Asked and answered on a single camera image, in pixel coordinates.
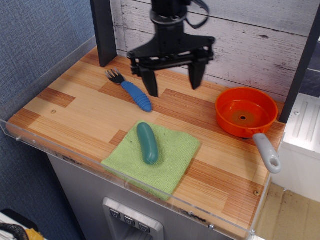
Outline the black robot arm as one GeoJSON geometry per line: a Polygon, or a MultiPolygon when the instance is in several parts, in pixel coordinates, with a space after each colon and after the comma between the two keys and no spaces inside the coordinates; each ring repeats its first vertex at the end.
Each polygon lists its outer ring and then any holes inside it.
{"type": "Polygon", "coordinates": [[[191,3],[190,0],[153,0],[150,19],[155,35],[148,43],[127,53],[132,73],[142,78],[153,97],[158,96],[155,71],[186,65],[191,87],[197,89],[207,64],[214,58],[214,37],[184,32],[191,3]]]}

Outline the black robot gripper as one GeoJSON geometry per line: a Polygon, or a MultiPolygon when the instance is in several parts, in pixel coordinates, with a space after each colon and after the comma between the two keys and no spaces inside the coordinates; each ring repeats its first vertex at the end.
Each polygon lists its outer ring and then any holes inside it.
{"type": "Polygon", "coordinates": [[[197,89],[201,85],[206,63],[196,61],[213,58],[215,38],[185,33],[186,12],[170,17],[151,12],[150,19],[155,28],[153,39],[127,54],[132,73],[142,77],[149,95],[157,98],[158,85],[154,71],[189,64],[191,87],[197,89]]]}

